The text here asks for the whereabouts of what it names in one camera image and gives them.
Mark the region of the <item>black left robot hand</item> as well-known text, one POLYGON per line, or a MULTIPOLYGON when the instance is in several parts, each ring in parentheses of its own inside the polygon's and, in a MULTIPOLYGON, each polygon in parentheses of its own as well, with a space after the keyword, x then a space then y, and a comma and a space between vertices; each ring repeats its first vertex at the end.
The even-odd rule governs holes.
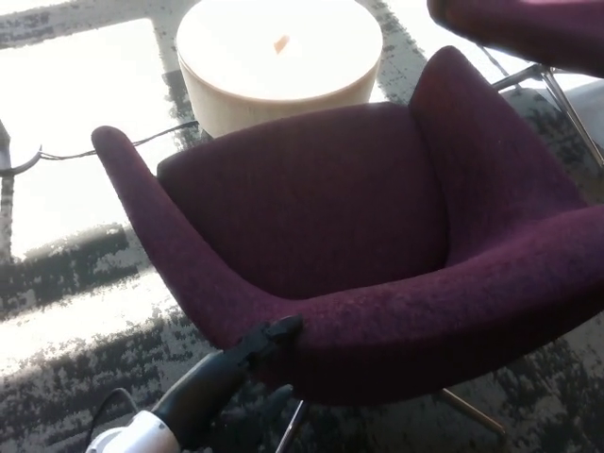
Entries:
POLYGON ((254 327, 232 347, 211 353, 181 377, 153 407, 183 449, 201 446, 202 434, 249 373, 259 368, 303 328, 303 317, 287 316, 254 327))

